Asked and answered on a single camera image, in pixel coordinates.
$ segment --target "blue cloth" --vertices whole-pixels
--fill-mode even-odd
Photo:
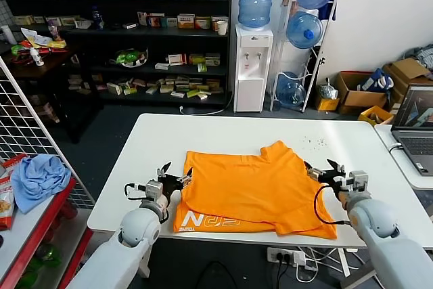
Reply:
[[[11,175],[15,201],[22,213],[63,191],[69,180],[70,170],[58,157],[48,154],[23,158]]]

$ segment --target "small white table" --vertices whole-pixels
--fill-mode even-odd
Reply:
[[[172,162],[168,172],[182,175],[186,151],[219,154],[260,154],[260,148],[277,140],[313,166],[329,169],[327,158],[344,164],[347,171],[364,170],[368,190],[394,209],[401,229],[424,248],[433,248],[433,224],[395,165],[374,128],[358,121],[238,118],[224,116],[180,116],[142,114],[135,123],[110,176],[96,202],[87,225],[93,231],[115,231],[123,216],[140,205],[127,200],[124,185],[145,184],[156,178],[156,169]],[[347,219],[334,193],[326,189],[323,200],[335,220]],[[262,233],[173,233],[173,217],[179,192],[169,207],[170,219],[160,236],[188,240],[211,240],[267,244],[270,246],[322,246],[362,248],[364,242],[347,225],[338,225],[338,239],[309,236],[277,236]]]

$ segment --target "laptop keyboard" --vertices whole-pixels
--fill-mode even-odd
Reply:
[[[433,155],[433,138],[400,138],[412,155]]]

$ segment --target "water dispenser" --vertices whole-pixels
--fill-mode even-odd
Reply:
[[[246,30],[236,25],[234,112],[262,112],[273,34],[270,28]]]

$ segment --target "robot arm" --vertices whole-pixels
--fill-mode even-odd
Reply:
[[[158,180],[146,185],[130,183],[125,186],[129,200],[141,200],[139,208],[127,213],[117,231],[91,255],[67,289],[125,289],[139,270],[142,258],[148,253],[168,219],[167,207],[171,194],[181,190],[191,180],[191,172],[183,177],[166,174],[170,163],[158,169]],[[145,192],[145,197],[130,198],[127,189]]]
[[[431,288],[433,261],[424,249],[398,226],[392,208],[374,200],[367,191],[368,175],[329,162],[332,170],[309,169],[309,175],[328,183],[347,211],[350,225],[366,243],[371,263],[385,288]]]

